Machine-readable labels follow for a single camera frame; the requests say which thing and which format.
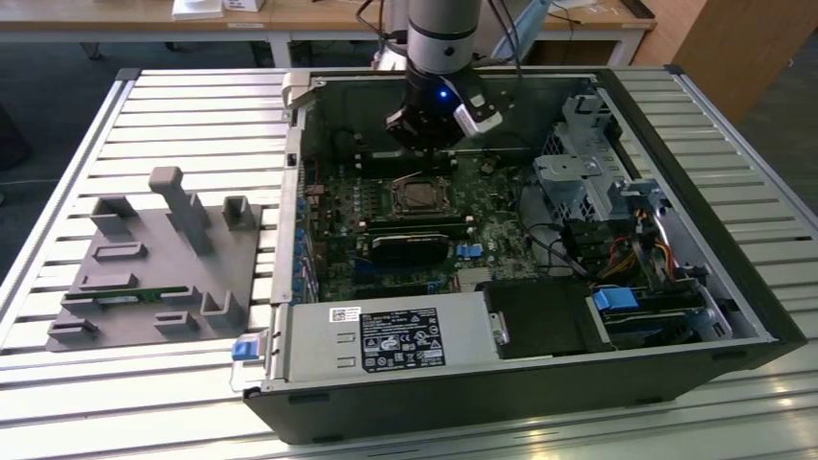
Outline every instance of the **wooden cabinet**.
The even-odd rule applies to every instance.
[[[735,123],[818,27],[818,1],[643,2],[657,24],[633,65],[677,64]]]

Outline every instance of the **barcode label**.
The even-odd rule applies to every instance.
[[[357,321],[360,317],[360,307],[339,307],[329,309],[329,322],[343,323],[345,321]]]

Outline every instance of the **gray mount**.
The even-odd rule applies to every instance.
[[[98,199],[98,231],[48,330],[50,352],[244,333],[260,206],[228,196],[221,207],[202,207],[181,177],[174,167],[150,173],[169,212],[136,211],[122,196]]]

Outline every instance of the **desk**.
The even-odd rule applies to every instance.
[[[170,0],[0,0],[0,41],[268,41],[278,67],[290,67],[293,40],[375,40],[355,21],[359,4],[345,0],[266,0],[258,12],[225,11],[225,17],[173,22]],[[377,8],[367,11],[376,20]],[[619,0],[569,10],[581,24],[548,17],[539,40],[609,40],[611,65],[627,65],[645,30]]]
[[[349,0],[274,0],[269,18],[269,44],[276,65],[290,67],[288,43],[293,40],[375,40],[364,26],[355,20],[360,3]],[[655,26],[652,19],[639,19],[620,0],[600,0],[597,5],[568,10],[569,18],[580,24],[548,16],[537,40],[604,40],[616,47],[608,65],[628,65],[641,42],[644,32]],[[364,14],[377,22],[377,6]]]
[[[172,0],[0,0],[0,41],[266,41],[272,1],[258,12],[173,21]]]

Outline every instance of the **circuit board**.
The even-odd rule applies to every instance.
[[[459,292],[463,287],[456,274],[468,268],[485,267],[491,279],[536,275],[536,261],[523,240],[513,207],[516,168],[495,168],[485,155],[457,154],[457,168],[445,176],[364,179],[351,168],[339,168],[320,181],[320,189],[312,189],[313,194],[320,191],[320,198],[312,198],[313,241],[317,252],[325,253],[325,264],[317,268],[320,301],[352,300],[360,298],[361,291],[395,287],[407,287],[407,295]],[[407,190],[413,187],[413,195],[397,198],[396,184]],[[433,209],[440,216],[468,215],[472,231],[465,239],[451,240],[441,263],[377,269],[367,258],[364,239],[355,226],[361,220],[411,219],[413,208],[425,212]],[[477,245],[479,256],[459,255],[457,246],[463,245]]]

